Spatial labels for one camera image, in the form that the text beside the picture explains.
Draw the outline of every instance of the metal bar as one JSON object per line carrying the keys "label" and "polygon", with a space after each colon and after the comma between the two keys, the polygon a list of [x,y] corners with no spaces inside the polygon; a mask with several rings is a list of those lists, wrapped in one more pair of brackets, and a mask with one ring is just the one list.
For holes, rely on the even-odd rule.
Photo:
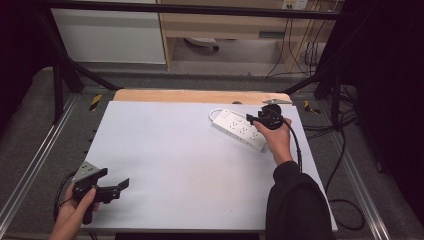
{"label": "metal bar", "polygon": [[75,103],[79,99],[79,94],[73,94],[67,101],[65,105],[65,112],[58,122],[58,124],[51,127],[49,133],[29,164],[27,170],[23,174],[21,180],[18,185],[15,187],[12,195],[7,200],[3,209],[0,212],[0,239],[2,239],[3,235],[6,233],[9,224],[12,222],[13,217],[18,211],[21,203],[25,199],[32,183],[37,177],[38,172],[43,166],[44,161],[50,153],[57,137],[62,131],[66,121],[71,115],[72,109],[74,108]]}
{"label": "metal bar", "polygon": [[67,58],[68,62],[72,65],[73,69],[77,70],[81,74],[85,75],[86,77],[90,78],[91,80],[95,81],[96,83],[102,85],[103,87],[109,89],[109,90],[119,90],[123,89],[123,87],[115,86],[112,83],[107,82],[103,78],[97,76],[96,74],[90,72],[89,70],[85,69],[78,63],[74,62],[71,58]]}
{"label": "metal bar", "polygon": [[119,11],[119,12],[153,12],[153,13],[185,13],[185,14],[209,14],[209,15],[231,15],[252,16],[271,18],[300,18],[340,20],[357,17],[356,14],[339,12],[316,12],[283,9],[264,8],[240,8],[240,7],[218,7],[218,6],[194,6],[194,5],[172,5],[172,4],[146,4],[146,3],[117,3],[117,2],[93,2],[93,1],[58,1],[38,0],[34,2],[37,6],[43,5],[47,8],[57,9],[79,9],[96,11]]}
{"label": "metal bar", "polygon": [[[322,101],[318,101],[320,105],[320,109],[324,114],[324,117],[328,124],[331,124],[330,113],[328,107],[322,103]],[[333,138],[337,144],[338,150],[341,152],[342,149],[342,137],[340,132],[332,133]],[[378,240],[388,240],[390,239],[389,232],[384,225],[383,220],[378,212],[377,207],[372,200],[368,189],[359,174],[352,157],[349,153],[349,150],[345,149],[345,154],[343,158],[343,167],[346,170],[346,173],[349,177],[350,182],[352,183],[353,190],[355,191],[355,195],[358,199],[359,204],[361,205],[362,211],[368,221],[368,225],[371,229],[371,232],[374,235],[375,239]]]}
{"label": "metal bar", "polygon": [[63,86],[62,86],[62,72],[59,67],[59,63],[56,62],[53,65],[53,81],[54,81],[54,119],[53,124],[59,122],[60,117],[63,114]]}
{"label": "metal bar", "polygon": [[330,82],[333,83],[333,96],[331,100],[331,123],[336,126],[336,130],[339,130],[337,123],[339,122],[339,108],[340,108],[340,73],[332,76],[334,80],[330,78]]}
{"label": "metal bar", "polygon": [[321,79],[323,79],[324,77],[327,76],[328,71],[323,70],[321,72],[317,72],[315,73],[315,75],[308,77],[307,79],[295,84],[294,86],[291,86],[285,90],[282,91],[278,91],[277,93],[285,93],[287,95],[291,95],[297,91],[299,91],[300,89],[308,86],[309,84],[313,83],[313,82],[318,82]]}
{"label": "metal bar", "polygon": [[45,33],[46,37],[50,41],[50,45],[54,51],[52,58],[54,59],[55,67],[60,68],[60,75],[62,79],[68,85],[71,92],[81,92],[84,88],[84,85],[82,84],[75,70],[70,69],[67,66],[68,63],[65,60],[68,54],[66,53],[65,47],[61,44],[61,41],[59,40],[52,26],[50,25],[49,20],[46,17],[46,12],[44,9],[37,8],[36,6],[33,6],[31,10],[34,17],[38,21],[41,30]]}

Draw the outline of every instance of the person's arm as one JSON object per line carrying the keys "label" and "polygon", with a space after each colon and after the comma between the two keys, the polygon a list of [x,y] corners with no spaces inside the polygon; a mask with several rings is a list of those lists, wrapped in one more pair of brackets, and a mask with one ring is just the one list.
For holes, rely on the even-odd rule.
{"label": "person's arm", "polygon": [[72,199],[72,183],[65,193],[65,203],[60,207],[59,216],[54,225],[50,240],[73,240],[76,239],[81,227],[85,211],[93,203],[96,189],[91,189],[78,204]]}
{"label": "person's arm", "polygon": [[266,213],[266,237],[273,239],[335,239],[328,205],[318,185],[301,174],[290,152],[290,131],[284,124],[269,130],[254,122],[264,135],[277,168]]}

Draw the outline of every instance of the wooden edge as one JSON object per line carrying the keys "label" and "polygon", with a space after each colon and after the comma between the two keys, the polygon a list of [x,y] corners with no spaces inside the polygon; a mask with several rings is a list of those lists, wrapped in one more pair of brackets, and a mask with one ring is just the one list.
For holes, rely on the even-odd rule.
{"label": "wooden edge", "polygon": [[195,102],[225,103],[236,101],[242,104],[262,105],[269,99],[291,101],[284,93],[264,92],[229,92],[229,91],[194,91],[194,90],[145,90],[121,89],[116,92],[113,101],[130,102]]}

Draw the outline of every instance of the outlet socket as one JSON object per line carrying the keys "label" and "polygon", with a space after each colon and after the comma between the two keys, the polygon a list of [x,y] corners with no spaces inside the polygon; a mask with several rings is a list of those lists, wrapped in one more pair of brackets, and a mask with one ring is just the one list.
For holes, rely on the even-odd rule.
{"label": "outlet socket", "polygon": [[212,125],[223,133],[257,151],[262,151],[266,144],[265,137],[259,133],[254,126],[250,125],[246,119],[232,113],[230,110],[222,110],[213,120]]}
{"label": "outlet socket", "polygon": [[296,3],[293,6],[294,10],[305,10],[308,0],[296,0]]}
{"label": "outlet socket", "polygon": [[284,0],[283,5],[281,6],[281,9],[293,9],[294,5],[296,4],[296,0]]}

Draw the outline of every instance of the aluminum rail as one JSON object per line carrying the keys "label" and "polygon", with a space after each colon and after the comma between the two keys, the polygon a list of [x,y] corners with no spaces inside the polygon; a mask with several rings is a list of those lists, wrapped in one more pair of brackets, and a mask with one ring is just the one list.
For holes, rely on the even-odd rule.
{"label": "aluminum rail", "polygon": [[[324,117],[326,118],[327,123],[331,124],[328,107],[321,101],[319,101],[318,104],[324,113]],[[341,151],[343,145],[341,134],[333,131],[332,135],[337,144],[338,150]],[[346,174],[352,183],[353,190],[355,191],[358,202],[361,205],[361,209],[364,212],[365,218],[368,221],[368,225],[374,235],[374,238],[377,240],[389,240],[389,232],[387,231],[383,219],[381,218],[380,213],[378,212],[378,209],[375,206],[374,201],[372,200],[372,197],[368,192],[368,189],[362,180],[362,177],[359,174],[359,171],[356,168],[347,148],[345,149],[342,163]]]}
{"label": "aluminum rail", "polygon": [[27,170],[23,174],[18,185],[15,187],[15,190],[9,197],[7,203],[0,212],[0,239],[3,238],[3,235],[6,233],[9,224],[12,222],[13,217],[18,211],[21,203],[24,201],[32,183],[37,177],[38,172],[43,166],[44,161],[50,153],[54,143],[56,142],[57,137],[61,133],[63,127],[65,126],[71,112],[75,106],[75,103],[79,99],[79,94],[73,94],[67,101],[64,114],[62,118],[56,125],[53,125],[29,164]]}
{"label": "aluminum rail", "polygon": [[94,1],[69,1],[69,0],[37,0],[34,6],[55,9],[118,11],[118,12],[152,12],[152,13],[183,13],[183,14],[208,14],[229,16],[251,16],[270,18],[297,18],[341,20],[359,17],[352,13],[316,12],[284,9],[241,8],[219,6],[195,6],[173,4],[147,4],[147,3],[118,3]]}

